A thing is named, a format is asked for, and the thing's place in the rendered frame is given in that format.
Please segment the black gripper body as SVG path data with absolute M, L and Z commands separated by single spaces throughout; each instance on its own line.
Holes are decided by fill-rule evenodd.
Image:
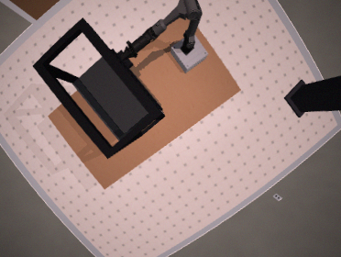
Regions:
M 132 50 L 131 48 L 131 50 L 132 50 L 132 52 L 134 53 L 134 55 L 135 55 L 135 58 L 138 56 L 138 52 L 140 51 L 140 50 L 142 50 L 142 47 L 141 47 L 141 45 L 140 45 L 140 43 L 137 41 L 137 40 L 135 40 L 134 42 L 130 42 L 129 40 L 126 42 L 126 44 L 128 45 L 128 47 L 130 48 L 132 48 L 132 49 L 134 49 L 134 50 Z M 132 46 L 133 45 L 133 46 Z

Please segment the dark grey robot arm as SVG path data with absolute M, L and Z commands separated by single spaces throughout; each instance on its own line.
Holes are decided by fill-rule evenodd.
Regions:
M 178 5 L 164 19 L 160 19 L 156 24 L 148 28 L 139 38 L 137 38 L 137 41 L 140 43 L 142 49 L 146 47 L 151 40 L 155 40 L 162 32 L 164 32 L 169 24 L 178 18 L 186 20 L 187 17 L 187 19 L 190 20 L 188 27 L 189 30 L 185 30 L 183 34 L 185 40 L 183 41 L 183 48 L 181 46 L 180 50 L 185 55 L 189 54 L 194 49 L 194 35 L 203 14 L 201 7 L 200 9 L 199 7 L 200 5 L 198 0 L 180 0 Z

